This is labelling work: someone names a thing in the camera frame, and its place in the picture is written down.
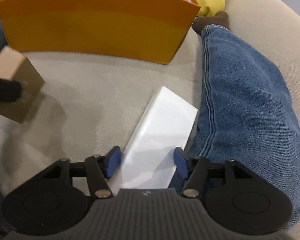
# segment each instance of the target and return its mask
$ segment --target orange box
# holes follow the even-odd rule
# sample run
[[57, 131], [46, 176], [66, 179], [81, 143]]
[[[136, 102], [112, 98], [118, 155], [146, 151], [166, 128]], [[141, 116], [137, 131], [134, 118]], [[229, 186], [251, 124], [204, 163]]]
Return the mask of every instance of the orange box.
[[199, 9], [195, 0], [0, 0], [0, 20], [15, 50], [167, 64]]

